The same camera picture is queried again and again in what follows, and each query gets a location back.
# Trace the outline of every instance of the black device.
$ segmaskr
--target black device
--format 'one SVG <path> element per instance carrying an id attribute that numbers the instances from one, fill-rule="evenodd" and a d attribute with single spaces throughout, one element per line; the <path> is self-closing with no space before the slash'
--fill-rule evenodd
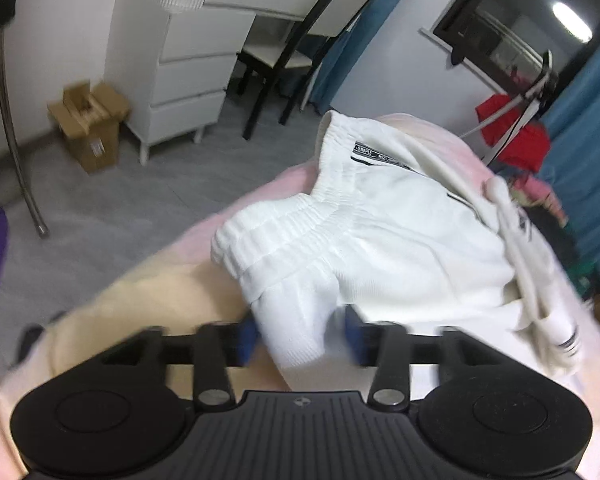
<path id="1" fill-rule="evenodd" d="M 11 434 L 27 480 L 576 480 L 592 432 L 567 389 L 452 328 L 420 336 L 346 309 L 359 392 L 245 392 L 226 367 L 257 344 L 253 317 L 193 335 L 151 328 L 27 394 Z M 194 366 L 193 400 L 165 386 Z M 410 365 L 440 385 L 410 400 Z"/>

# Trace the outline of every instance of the window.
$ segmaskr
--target window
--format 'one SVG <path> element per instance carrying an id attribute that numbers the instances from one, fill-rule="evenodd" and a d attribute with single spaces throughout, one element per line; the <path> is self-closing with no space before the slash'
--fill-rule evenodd
<path id="1" fill-rule="evenodd" d="M 600 0 L 457 0 L 434 30 L 452 62 L 473 62 L 511 94 L 554 54 L 557 93 L 600 44 Z"/>

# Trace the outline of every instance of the window frame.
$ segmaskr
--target window frame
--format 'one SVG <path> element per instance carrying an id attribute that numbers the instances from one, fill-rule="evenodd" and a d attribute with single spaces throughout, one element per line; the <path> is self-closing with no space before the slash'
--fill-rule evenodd
<path id="1" fill-rule="evenodd" d="M 459 64 L 467 59 L 482 70 L 507 93 L 510 95 L 519 94 L 521 92 L 520 87 L 512 81 L 510 76 L 507 75 L 504 70 L 497 66 L 489 56 L 467 44 L 464 41 L 464 38 L 459 35 L 459 27 L 474 12 L 481 1 L 482 0 L 454 0 L 452 5 L 436 23 L 432 33 L 452 48 L 451 63 L 453 65 Z M 600 22 L 592 32 L 593 37 L 591 40 L 587 44 L 584 44 L 573 59 L 571 59 L 560 71 L 550 103 L 553 102 L 569 85 L 600 46 Z"/>

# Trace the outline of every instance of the white desk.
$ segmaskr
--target white desk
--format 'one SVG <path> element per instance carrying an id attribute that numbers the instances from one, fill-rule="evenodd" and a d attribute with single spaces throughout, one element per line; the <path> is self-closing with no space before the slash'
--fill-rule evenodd
<path id="1" fill-rule="evenodd" d="M 105 80 L 132 104 L 149 148 L 218 120 L 236 54 L 256 15 L 298 21 L 317 0 L 116 0 Z"/>

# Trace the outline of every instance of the red clothing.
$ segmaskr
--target red clothing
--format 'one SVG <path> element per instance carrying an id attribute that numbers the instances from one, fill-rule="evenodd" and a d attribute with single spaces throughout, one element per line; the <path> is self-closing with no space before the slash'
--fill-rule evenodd
<path id="1" fill-rule="evenodd" d="M 511 98 L 507 95 L 494 95 L 475 109 L 478 119 L 482 122 L 510 101 Z M 504 114 L 494 123 L 485 126 L 482 129 L 484 142 L 489 146 L 495 146 L 512 124 L 518 120 L 520 115 L 520 111 L 517 108 L 513 108 L 513 110 Z M 542 162 L 546 154 L 549 153 L 550 148 L 551 141 L 544 126 L 532 121 L 522 128 L 512 143 L 500 153 L 498 160 L 521 170 L 529 170 L 537 173 L 540 171 Z"/>

